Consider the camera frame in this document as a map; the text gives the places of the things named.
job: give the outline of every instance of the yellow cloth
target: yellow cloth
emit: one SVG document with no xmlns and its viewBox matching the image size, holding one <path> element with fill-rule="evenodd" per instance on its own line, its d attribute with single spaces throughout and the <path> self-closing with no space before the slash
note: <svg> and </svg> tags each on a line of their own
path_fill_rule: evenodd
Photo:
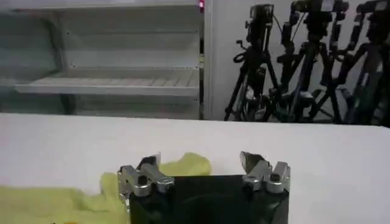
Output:
<svg viewBox="0 0 390 224">
<path fill-rule="evenodd" d="M 162 164 L 160 170 L 170 176 L 209 175 L 211 166 L 206 158 L 187 153 L 177 162 Z M 0 186 L 0 220 L 6 224 L 127 223 L 116 175 L 103 174 L 101 188 L 102 194 L 89 196 L 77 189 Z"/>
</svg>

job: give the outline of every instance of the black camera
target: black camera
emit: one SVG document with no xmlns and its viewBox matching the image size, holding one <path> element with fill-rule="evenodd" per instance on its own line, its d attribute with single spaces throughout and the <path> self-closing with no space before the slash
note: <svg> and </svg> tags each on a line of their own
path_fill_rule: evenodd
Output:
<svg viewBox="0 0 390 224">
<path fill-rule="evenodd" d="M 274 16 L 274 5 L 261 4 L 255 5 L 250 8 L 251 22 L 246 23 L 248 28 L 248 36 L 246 40 L 251 43 L 252 46 L 257 47 L 259 40 L 264 38 L 264 31 L 266 26 L 272 26 L 272 17 Z"/>
<path fill-rule="evenodd" d="M 356 10 L 358 13 L 375 13 L 390 11 L 390 1 L 369 1 L 358 5 Z"/>
<path fill-rule="evenodd" d="M 291 4 L 293 12 L 346 12 L 349 3 L 342 0 L 303 0 Z"/>
</svg>

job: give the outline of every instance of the tripod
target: tripod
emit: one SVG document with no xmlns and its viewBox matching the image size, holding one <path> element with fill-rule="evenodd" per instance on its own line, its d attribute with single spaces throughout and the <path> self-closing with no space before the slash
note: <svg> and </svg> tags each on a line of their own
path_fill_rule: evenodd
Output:
<svg viewBox="0 0 390 224">
<path fill-rule="evenodd" d="M 265 102 L 269 101 L 263 95 L 266 77 L 266 69 L 262 67 L 264 64 L 268 67 L 274 88 L 278 87 L 271 55 L 268 51 L 273 14 L 274 6 L 270 4 L 255 5 L 251 8 L 252 21 L 246 23 L 247 41 L 250 46 L 245 48 L 242 41 L 237 41 L 245 52 L 233 59 L 235 63 L 243 62 L 243 65 L 239 70 L 239 77 L 230 102 L 225 109 L 225 121 L 232 113 L 238 121 L 255 121 L 259 107 L 264 107 Z"/>
<path fill-rule="evenodd" d="M 335 43 L 337 43 L 339 33 L 341 30 L 341 26 L 337 24 L 338 17 L 342 17 L 342 19 L 345 18 L 345 15 L 337 13 L 336 20 L 333 23 L 333 30 L 332 30 L 332 36 L 330 38 L 330 55 L 329 59 L 331 60 L 331 65 L 333 66 L 334 61 L 340 61 L 343 62 L 343 60 L 339 57 L 340 55 L 349 57 L 348 52 L 354 51 L 356 48 L 357 43 L 359 42 L 359 35 L 361 33 L 361 30 L 363 28 L 363 21 L 364 17 L 361 15 L 356 16 L 355 22 L 357 24 L 353 27 L 352 34 L 350 37 L 350 41 L 348 46 L 344 50 L 338 50 L 338 47 Z M 332 70 L 324 70 L 324 73 L 322 75 L 321 79 L 321 85 L 326 86 L 327 90 L 325 92 L 325 95 L 319 100 L 317 103 L 317 108 L 310 112 L 310 118 L 314 119 L 314 117 L 317 115 L 317 113 L 321 110 L 321 107 L 324 105 L 324 103 L 328 100 L 328 98 L 331 98 L 332 107 L 333 107 L 333 116 L 329 115 L 333 118 L 333 122 L 340 123 L 342 122 L 340 112 L 338 110 L 338 101 L 336 97 L 336 90 L 339 85 L 343 85 L 346 83 L 346 76 L 345 77 L 338 77 L 337 79 L 334 79 L 332 77 Z M 347 92 L 346 89 L 340 89 L 342 92 L 344 98 L 349 98 L 350 94 Z"/>
<path fill-rule="evenodd" d="M 319 94 L 318 91 L 313 94 L 308 92 L 311 73 L 314 63 L 316 62 L 317 55 L 321 56 L 324 64 L 324 71 L 322 74 L 322 77 L 325 80 L 324 83 L 328 83 L 328 80 L 331 79 L 333 64 L 335 61 L 334 55 L 337 49 L 336 43 L 341 29 L 341 26 L 337 24 L 337 22 L 345 18 L 345 12 L 347 11 L 349 5 L 347 2 L 342 2 L 341 0 L 335 1 L 330 7 L 327 4 L 328 2 L 326 0 L 312 0 L 297 1 L 293 2 L 291 5 L 290 20 L 294 20 L 294 22 L 296 20 L 294 19 L 294 17 L 296 17 L 294 15 L 297 12 L 308 13 L 304 23 L 307 25 L 309 34 L 308 42 L 304 42 L 302 44 L 298 55 L 291 53 L 291 43 L 283 44 L 285 46 L 289 46 L 289 48 L 286 48 L 286 54 L 282 55 L 278 59 L 279 62 L 283 63 L 281 86 L 283 86 L 283 88 L 288 88 L 288 83 L 291 81 L 296 69 L 305 57 L 302 70 L 299 75 L 299 81 L 294 92 L 284 98 L 286 102 L 283 102 L 283 104 L 285 107 L 289 107 L 286 119 L 287 122 L 312 122 L 313 118 L 319 111 L 316 103 L 316 97 Z M 332 12 L 336 12 L 337 15 L 333 23 L 332 36 L 330 38 L 330 53 L 328 53 L 326 44 L 321 42 L 321 39 L 327 35 L 327 26 L 332 21 Z M 291 29 L 288 29 L 288 31 L 284 32 L 284 34 L 287 37 L 291 37 Z M 282 43 L 283 40 L 285 43 L 288 43 L 286 38 L 282 38 Z M 328 85 L 328 87 L 329 89 L 334 89 L 333 85 Z M 341 117 L 339 115 L 336 94 L 334 91 L 327 91 L 327 93 L 331 98 L 335 112 L 334 120 L 336 122 L 340 122 Z M 310 116 L 304 117 L 303 111 L 308 107 L 311 107 L 309 112 Z"/>
<path fill-rule="evenodd" d="M 349 71 L 364 54 L 367 55 L 353 94 L 347 97 L 348 110 L 344 122 L 369 125 L 382 98 L 390 97 L 390 1 L 387 4 L 384 1 L 370 1 L 359 5 L 357 12 L 362 19 L 371 13 L 366 35 L 369 42 L 362 44 L 355 55 L 345 56 L 338 79 L 339 83 L 345 83 Z M 377 72 L 380 61 L 382 72 Z M 385 116 L 382 124 L 386 125 L 388 119 L 388 115 Z"/>
</svg>

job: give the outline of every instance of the metal bracket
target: metal bracket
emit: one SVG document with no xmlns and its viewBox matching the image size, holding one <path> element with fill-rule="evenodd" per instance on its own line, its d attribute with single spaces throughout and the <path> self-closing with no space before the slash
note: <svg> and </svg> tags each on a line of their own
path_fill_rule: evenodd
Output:
<svg viewBox="0 0 390 224">
<path fill-rule="evenodd" d="M 122 198 L 129 198 L 134 193 L 138 197 L 151 194 L 152 182 L 132 166 L 122 166 L 118 171 L 119 194 Z"/>
<path fill-rule="evenodd" d="M 247 174 L 243 175 L 244 183 L 248 184 L 253 191 L 261 189 L 261 183 L 269 177 L 272 172 L 272 166 L 267 161 L 259 161 L 257 165 Z"/>
<path fill-rule="evenodd" d="M 157 190 L 161 193 L 166 193 L 170 187 L 175 185 L 175 179 L 161 173 L 157 166 L 145 163 L 141 165 L 140 172 L 150 178 L 156 184 Z"/>
<path fill-rule="evenodd" d="M 248 184 L 253 191 L 259 191 L 263 183 L 266 183 L 266 190 L 273 194 L 289 192 L 290 189 L 290 167 L 287 163 L 278 162 L 274 171 L 267 161 L 259 161 L 248 173 L 243 175 L 244 183 Z"/>
</svg>

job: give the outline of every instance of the red light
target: red light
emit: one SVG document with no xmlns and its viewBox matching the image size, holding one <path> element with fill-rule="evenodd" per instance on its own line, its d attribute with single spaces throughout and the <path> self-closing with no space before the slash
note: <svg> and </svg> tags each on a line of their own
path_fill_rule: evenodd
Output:
<svg viewBox="0 0 390 224">
<path fill-rule="evenodd" d="M 199 0 L 199 8 L 200 12 L 203 13 L 203 11 L 205 10 L 205 0 Z"/>
<path fill-rule="evenodd" d="M 199 0 L 199 7 L 203 9 L 205 7 L 205 0 Z"/>
</svg>

